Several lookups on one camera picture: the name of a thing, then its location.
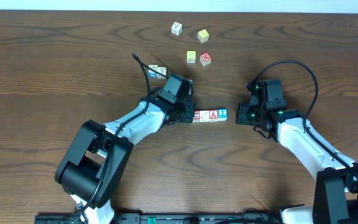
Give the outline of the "red letter U block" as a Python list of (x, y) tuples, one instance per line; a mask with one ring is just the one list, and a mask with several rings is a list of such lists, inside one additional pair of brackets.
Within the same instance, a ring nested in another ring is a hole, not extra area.
[(193, 121), (192, 123), (199, 123), (200, 121), (200, 112), (199, 111), (195, 111), (194, 112), (194, 116), (193, 116)]

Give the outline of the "white airplane block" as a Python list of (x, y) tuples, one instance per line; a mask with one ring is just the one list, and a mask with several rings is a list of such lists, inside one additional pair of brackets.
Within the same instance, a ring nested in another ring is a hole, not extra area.
[(209, 122), (209, 111), (208, 110), (201, 110), (200, 111), (200, 123)]

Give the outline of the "red letter A block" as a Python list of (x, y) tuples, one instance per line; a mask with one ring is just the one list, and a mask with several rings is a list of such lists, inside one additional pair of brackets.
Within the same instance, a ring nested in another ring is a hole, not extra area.
[(219, 120), (219, 115), (217, 110), (209, 110), (209, 122), (217, 122)]

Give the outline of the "blue letter block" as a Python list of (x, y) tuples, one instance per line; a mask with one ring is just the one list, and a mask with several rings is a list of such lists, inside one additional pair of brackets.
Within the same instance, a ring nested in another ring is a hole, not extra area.
[(228, 117), (227, 109), (218, 109), (218, 121), (226, 121)]

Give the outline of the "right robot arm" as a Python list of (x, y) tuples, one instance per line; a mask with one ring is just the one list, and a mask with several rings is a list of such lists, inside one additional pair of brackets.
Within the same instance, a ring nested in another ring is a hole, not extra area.
[(328, 143), (301, 111), (287, 107), (280, 80), (253, 81), (247, 90), (250, 100), (239, 103), (236, 123), (287, 148), (316, 184), (313, 205), (281, 209), (281, 222), (358, 223), (358, 162)]

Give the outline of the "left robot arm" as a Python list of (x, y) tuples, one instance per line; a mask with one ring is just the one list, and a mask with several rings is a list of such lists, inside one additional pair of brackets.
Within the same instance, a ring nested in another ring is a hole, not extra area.
[(55, 181), (76, 202), (77, 212), (57, 223), (111, 223), (112, 194), (133, 147), (173, 123), (191, 123), (195, 113), (193, 82), (171, 74), (163, 88), (149, 89), (137, 107), (108, 123), (85, 122), (55, 173)]

